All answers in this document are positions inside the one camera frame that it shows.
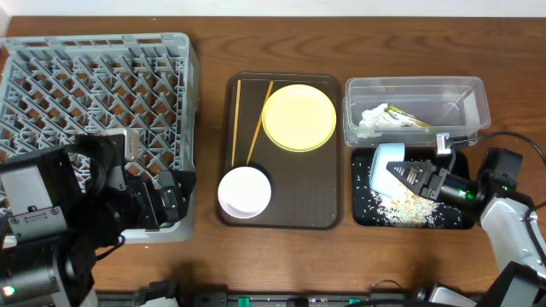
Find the transparent plastic bin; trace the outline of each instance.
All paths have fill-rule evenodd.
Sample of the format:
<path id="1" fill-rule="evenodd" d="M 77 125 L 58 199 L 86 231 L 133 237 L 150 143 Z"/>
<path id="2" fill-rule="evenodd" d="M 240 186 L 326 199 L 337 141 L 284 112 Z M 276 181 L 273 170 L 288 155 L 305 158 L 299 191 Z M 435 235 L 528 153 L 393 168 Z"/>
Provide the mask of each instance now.
<path id="1" fill-rule="evenodd" d="M 430 124 L 430 127 L 361 128 L 362 112 L 388 103 Z M 477 77 L 352 78 L 343 105 L 345 141 L 352 147 L 385 142 L 433 146 L 436 133 L 476 136 L 491 116 L 484 84 Z M 374 132 L 367 138 L 359 134 Z"/>

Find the gray plastic crate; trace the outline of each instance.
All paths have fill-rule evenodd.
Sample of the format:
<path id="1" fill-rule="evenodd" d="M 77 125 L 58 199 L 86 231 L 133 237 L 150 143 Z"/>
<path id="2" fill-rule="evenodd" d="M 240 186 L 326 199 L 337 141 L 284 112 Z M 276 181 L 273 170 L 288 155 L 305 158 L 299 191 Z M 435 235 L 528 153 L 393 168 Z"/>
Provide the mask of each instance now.
<path id="1" fill-rule="evenodd" d="M 183 33 L 7 38 L 9 58 L 0 85 L 3 158 L 73 142 L 76 134 L 130 127 L 140 132 L 135 175 L 194 171 L 194 124 L 199 62 Z M 73 156 L 83 187 L 89 160 Z M 5 193 L 0 191 L 0 201 Z M 188 216 L 160 231 L 130 229 L 128 243 L 186 240 Z"/>

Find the wooden chopstick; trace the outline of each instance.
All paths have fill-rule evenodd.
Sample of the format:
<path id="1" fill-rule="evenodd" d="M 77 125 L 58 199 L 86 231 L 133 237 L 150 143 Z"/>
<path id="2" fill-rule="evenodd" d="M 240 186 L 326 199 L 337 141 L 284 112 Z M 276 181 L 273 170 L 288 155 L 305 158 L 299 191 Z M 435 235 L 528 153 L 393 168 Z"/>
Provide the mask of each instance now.
<path id="1" fill-rule="evenodd" d="M 265 95 L 264 99 L 264 106 L 267 100 L 270 98 L 271 88 L 273 88 L 273 81 L 270 82 L 270 87 L 269 89 L 267 89 L 267 95 Z M 253 143 L 250 145 L 250 151 L 248 151 L 247 165 L 248 163 L 250 163 L 250 157 L 252 157 L 253 155 L 254 144 L 256 143 L 256 139 L 258 138 L 259 128 L 262 125 L 262 112 L 264 111 L 264 106 L 262 106 L 262 111 L 259 113 L 258 124 L 256 125 L 256 130 L 254 131 Z"/>
<path id="2" fill-rule="evenodd" d="M 237 98 L 235 100 L 235 125 L 233 127 L 233 146 L 231 147 L 231 167 L 235 163 L 235 144 L 237 143 L 237 123 L 239 122 L 239 100 L 241 99 L 241 81 L 237 80 Z"/>

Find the green light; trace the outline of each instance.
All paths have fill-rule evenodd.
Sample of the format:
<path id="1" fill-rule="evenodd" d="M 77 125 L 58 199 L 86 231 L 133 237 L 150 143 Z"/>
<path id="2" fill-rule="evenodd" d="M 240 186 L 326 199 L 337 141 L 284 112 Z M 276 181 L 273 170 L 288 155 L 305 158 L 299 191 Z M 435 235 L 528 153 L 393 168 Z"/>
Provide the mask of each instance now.
<path id="1" fill-rule="evenodd" d="M 8 298 L 15 294 L 15 288 L 13 288 L 12 286 L 6 286 L 2 288 L 2 292 L 3 292 L 3 296 L 5 298 Z"/>

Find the wooden tabletop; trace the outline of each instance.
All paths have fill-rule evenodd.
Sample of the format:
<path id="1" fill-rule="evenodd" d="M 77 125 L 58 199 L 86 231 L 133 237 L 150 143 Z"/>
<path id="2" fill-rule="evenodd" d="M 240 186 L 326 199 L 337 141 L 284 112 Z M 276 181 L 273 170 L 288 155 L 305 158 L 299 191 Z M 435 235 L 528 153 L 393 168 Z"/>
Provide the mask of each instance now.
<path id="1" fill-rule="evenodd" d="M 428 277 L 465 292 L 498 275 L 490 242 L 470 230 L 358 226 L 344 160 L 345 216 L 330 231 L 231 228 L 215 215 L 224 92 L 237 72 L 348 78 L 478 76 L 491 110 L 486 132 L 523 132 L 546 148 L 546 20 L 459 18 L 14 17 L 9 36 L 184 32 L 201 64 L 196 126 L 195 231 L 187 242 L 128 245 L 93 270 L 97 290 L 136 290 L 177 277 L 186 287 L 361 293 L 378 280 L 410 288 Z M 519 190 L 546 200 L 543 163 L 527 144 L 498 137 L 466 150 L 475 173 L 488 147 L 524 154 Z M 539 221 L 546 229 L 546 210 Z"/>

